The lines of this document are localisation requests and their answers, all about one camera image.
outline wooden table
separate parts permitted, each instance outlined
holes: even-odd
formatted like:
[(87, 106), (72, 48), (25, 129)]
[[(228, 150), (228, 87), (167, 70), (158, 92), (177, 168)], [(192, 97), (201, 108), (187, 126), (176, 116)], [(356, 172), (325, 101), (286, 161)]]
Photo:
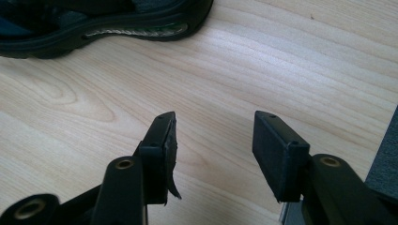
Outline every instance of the wooden table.
[(151, 205), (150, 224), (278, 224), (252, 154), (254, 112), (363, 179), (397, 103), (396, 0), (216, 0), (181, 41), (108, 37), (54, 60), (0, 58), (0, 211), (96, 186), (175, 111), (182, 201)]

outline metal screw hole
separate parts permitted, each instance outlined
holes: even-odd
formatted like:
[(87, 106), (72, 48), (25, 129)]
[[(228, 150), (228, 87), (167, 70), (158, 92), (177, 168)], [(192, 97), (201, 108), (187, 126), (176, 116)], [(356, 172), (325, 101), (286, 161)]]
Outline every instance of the metal screw hole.
[(16, 219), (30, 218), (41, 212), (46, 206), (46, 202), (42, 199), (34, 199), (21, 206), (14, 214)]
[(116, 163), (116, 168), (119, 170), (127, 169), (134, 165), (134, 161), (130, 159), (124, 159)]
[(330, 167), (339, 167), (341, 166), (340, 162), (332, 157), (322, 157), (321, 162)]

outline clamp jaw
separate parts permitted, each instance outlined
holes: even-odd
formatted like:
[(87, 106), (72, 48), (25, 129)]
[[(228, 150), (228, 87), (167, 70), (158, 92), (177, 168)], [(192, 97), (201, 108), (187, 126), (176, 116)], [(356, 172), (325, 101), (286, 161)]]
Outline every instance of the clamp jaw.
[(278, 202), (304, 197), (306, 224), (398, 224), (397, 205), (376, 197), (348, 163), (309, 152), (310, 145), (281, 118), (255, 113), (253, 154)]
[(101, 185), (60, 204), (39, 194), (11, 205), (0, 225), (147, 224), (148, 204), (167, 204), (170, 191), (181, 199), (173, 179), (176, 114), (155, 118), (132, 156), (113, 160)]

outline wood grain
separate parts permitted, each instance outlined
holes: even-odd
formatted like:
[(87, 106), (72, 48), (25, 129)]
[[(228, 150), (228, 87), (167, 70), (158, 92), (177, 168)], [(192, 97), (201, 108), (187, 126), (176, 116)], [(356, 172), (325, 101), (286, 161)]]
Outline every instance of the wood grain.
[(278, 114), (361, 178), (398, 103), (398, 1), (217, 0), (176, 42), (108, 37), (54, 60), (0, 58), (0, 211), (64, 202), (176, 111), (182, 201), (150, 224), (278, 224), (251, 151), (256, 110)]

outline black shoe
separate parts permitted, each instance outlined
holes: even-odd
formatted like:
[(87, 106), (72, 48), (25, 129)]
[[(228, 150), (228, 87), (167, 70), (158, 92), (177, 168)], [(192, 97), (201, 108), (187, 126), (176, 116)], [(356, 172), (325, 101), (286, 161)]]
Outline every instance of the black shoe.
[(0, 0), (0, 55), (55, 58), (98, 38), (188, 37), (213, 0)]

